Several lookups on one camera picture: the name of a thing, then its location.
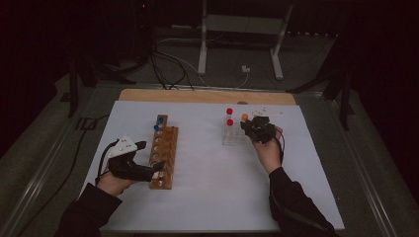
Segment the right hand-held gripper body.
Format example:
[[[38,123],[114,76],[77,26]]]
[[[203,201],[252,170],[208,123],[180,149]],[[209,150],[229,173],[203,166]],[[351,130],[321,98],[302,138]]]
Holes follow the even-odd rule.
[[[270,118],[262,112],[252,113],[253,118],[249,121],[248,136],[253,142],[266,144],[273,138],[280,140],[283,133],[271,123]]]

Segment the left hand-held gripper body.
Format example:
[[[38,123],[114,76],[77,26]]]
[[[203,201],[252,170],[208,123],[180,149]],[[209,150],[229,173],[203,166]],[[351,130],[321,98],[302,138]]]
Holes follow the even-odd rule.
[[[138,150],[135,142],[127,135],[118,139],[108,152],[108,169],[118,178],[139,182],[150,182],[155,173],[150,166],[137,165],[133,158]]]

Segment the clear acrylic tube rack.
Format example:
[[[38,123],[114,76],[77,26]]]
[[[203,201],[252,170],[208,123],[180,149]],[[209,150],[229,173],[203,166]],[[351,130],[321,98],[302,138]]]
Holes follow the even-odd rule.
[[[238,144],[250,144],[250,138],[245,134],[239,123],[233,125],[226,125],[222,129],[223,145],[238,145]]]

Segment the wooden test tube rack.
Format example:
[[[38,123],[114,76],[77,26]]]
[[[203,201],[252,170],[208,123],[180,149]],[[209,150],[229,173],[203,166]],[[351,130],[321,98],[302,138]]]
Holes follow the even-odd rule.
[[[171,190],[179,128],[167,124],[167,115],[158,115],[156,124],[158,124],[158,118],[160,117],[164,118],[164,123],[160,126],[160,134],[154,132],[149,155],[149,165],[153,166],[154,163],[159,161],[165,161],[166,164],[161,171],[158,171],[153,175],[149,187],[152,190]]]

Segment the person's left hand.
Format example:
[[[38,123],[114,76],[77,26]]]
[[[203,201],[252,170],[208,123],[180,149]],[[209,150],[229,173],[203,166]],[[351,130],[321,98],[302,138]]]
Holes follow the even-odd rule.
[[[135,181],[115,177],[109,171],[109,169],[106,169],[105,172],[100,176],[96,187],[108,195],[117,197],[133,184],[135,184]]]

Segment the person's right hand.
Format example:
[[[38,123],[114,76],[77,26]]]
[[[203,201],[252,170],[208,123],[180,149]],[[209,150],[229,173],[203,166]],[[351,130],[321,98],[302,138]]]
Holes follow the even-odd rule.
[[[276,135],[270,141],[266,143],[253,142],[259,161],[268,174],[282,166],[280,142],[282,133],[283,130],[280,127],[276,127]]]

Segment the white table sheet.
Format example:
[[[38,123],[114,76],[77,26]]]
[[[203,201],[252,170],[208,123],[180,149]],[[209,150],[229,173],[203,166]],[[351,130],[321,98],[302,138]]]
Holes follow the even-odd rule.
[[[178,127],[173,186],[153,190],[138,183],[105,230],[113,232],[268,232],[278,228],[269,209],[269,179],[249,141],[222,144],[226,104],[114,103],[97,150],[128,135],[150,142],[159,115]],[[345,225],[298,106],[235,105],[233,114],[263,114],[286,140],[284,169],[300,182],[326,219]]]

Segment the white metal stand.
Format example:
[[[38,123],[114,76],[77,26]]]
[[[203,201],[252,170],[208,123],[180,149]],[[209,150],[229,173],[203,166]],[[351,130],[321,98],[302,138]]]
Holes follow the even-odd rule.
[[[279,60],[281,49],[288,23],[293,11],[293,4],[289,4],[284,15],[280,18],[261,18],[208,13],[208,0],[203,0],[201,24],[201,48],[198,61],[198,74],[205,75],[207,68],[207,32],[219,31],[228,33],[249,33],[262,35],[276,35],[277,42],[270,48],[270,56],[277,80],[284,79],[284,73]]]

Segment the metal floor rail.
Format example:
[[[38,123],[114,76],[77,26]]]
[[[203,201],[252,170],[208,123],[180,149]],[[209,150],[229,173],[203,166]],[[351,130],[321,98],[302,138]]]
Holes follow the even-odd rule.
[[[53,162],[94,90],[79,92],[75,114],[54,98],[0,159],[0,237],[16,237],[26,221]]]
[[[334,101],[325,101],[329,113],[333,117],[334,123],[338,126],[340,136],[343,138],[345,147],[349,151],[349,157],[354,166],[357,178],[369,203],[370,209],[375,217],[382,237],[399,237],[395,231],[394,225],[389,219],[388,213],[381,201],[380,196],[374,186],[374,183],[366,169],[360,153],[356,150],[350,131],[346,130],[339,119],[340,110]]]

